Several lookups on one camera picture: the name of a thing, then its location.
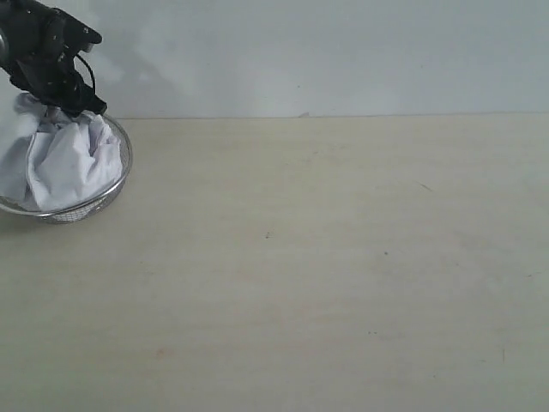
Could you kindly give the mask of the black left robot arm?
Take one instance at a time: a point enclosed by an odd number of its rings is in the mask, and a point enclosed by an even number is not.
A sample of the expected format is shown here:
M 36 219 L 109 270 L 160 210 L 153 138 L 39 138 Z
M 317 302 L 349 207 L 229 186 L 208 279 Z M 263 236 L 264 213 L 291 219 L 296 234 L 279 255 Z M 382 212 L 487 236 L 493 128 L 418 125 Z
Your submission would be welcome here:
M 102 42 L 102 36 L 67 12 L 38 1 L 1 2 L 1 68 L 10 82 L 42 104 L 70 116 L 102 115 L 107 104 L 96 94 L 94 73 L 88 85 L 75 60 Z

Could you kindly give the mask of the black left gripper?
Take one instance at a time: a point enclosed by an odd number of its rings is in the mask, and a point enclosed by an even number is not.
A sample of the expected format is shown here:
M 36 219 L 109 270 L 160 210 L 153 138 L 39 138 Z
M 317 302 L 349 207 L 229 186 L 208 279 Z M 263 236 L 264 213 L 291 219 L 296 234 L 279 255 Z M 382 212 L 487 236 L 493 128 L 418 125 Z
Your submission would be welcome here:
M 83 112 L 106 113 L 107 104 L 96 93 L 94 71 L 78 48 L 65 45 L 54 58 L 31 53 L 22 59 L 12 59 L 8 75 L 15 87 L 71 117 Z

